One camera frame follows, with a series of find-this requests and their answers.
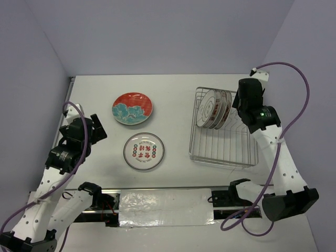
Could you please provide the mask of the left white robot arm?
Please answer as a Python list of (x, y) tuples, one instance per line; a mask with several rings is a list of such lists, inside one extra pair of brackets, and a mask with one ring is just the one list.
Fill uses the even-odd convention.
[(34, 198), (1, 227), (3, 251), (55, 251), (59, 237), (82, 211), (103, 205), (102, 188), (84, 182), (64, 206), (58, 206), (92, 145), (107, 138), (98, 116), (86, 118), (80, 104), (65, 102), (62, 113), (68, 124), (59, 129), (62, 138), (48, 154)]

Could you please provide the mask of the white plate red characters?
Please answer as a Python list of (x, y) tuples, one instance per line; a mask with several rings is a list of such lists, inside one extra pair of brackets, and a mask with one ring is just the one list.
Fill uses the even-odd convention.
[(141, 132), (130, 137), (124, 145), (125, 162), (137, 171), (150, 171), (163, 160), (165, 146), (155, 134)]

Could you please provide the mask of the green rim lettered plate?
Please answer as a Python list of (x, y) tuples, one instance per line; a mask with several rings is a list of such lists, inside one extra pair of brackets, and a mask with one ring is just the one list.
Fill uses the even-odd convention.
[(224, 116), (226, 107), (227, 107), (227, 101), (228, 101), (227, 92), (225, 90), (221, 90), (221, 95), (222, 95), (222, 102), (221, 102), (221, 105), (220, 105), (220, 110), (217, 113), (215, 121), (209, 127), (210, 129), (215, 128), (220, 123), (220, 121), (222, 120), (222, 118)]

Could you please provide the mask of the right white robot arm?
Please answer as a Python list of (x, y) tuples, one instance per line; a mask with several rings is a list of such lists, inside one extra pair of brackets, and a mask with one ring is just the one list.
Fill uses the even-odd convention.
[(264, 88), (255, 78), (238, 82), (233, 108), (258, 143), (270, 169), (273, 192), (264, 192), (261, 209), (276, 222), (304, 214), (318, 199), (315, 188), (309, 188), (300, 175), (282, 137), (283, 129), (276, 110), (263, 104)]

